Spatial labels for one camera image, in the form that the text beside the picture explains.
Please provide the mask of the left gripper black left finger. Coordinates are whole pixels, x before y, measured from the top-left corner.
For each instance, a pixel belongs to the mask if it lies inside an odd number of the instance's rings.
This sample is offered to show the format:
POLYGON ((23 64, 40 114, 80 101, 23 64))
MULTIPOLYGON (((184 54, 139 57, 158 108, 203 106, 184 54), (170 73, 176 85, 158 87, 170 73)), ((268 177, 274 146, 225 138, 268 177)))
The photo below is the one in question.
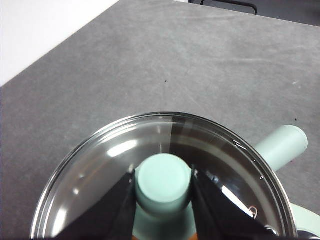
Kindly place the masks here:
POLYGON ((136 215, 135 171, 127 172, 92 207, 64 228, 57 240, 131 240, 136 215))

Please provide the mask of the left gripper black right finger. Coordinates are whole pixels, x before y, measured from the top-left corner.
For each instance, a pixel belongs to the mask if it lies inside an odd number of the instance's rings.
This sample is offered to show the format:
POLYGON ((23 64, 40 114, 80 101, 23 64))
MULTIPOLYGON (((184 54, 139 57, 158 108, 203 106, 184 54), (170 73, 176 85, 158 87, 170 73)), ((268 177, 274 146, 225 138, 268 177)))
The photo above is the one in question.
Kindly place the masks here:
POLYGON ((196 165, 191 203, 199 240, 275 240, 277 236, 229 200, 196 165))

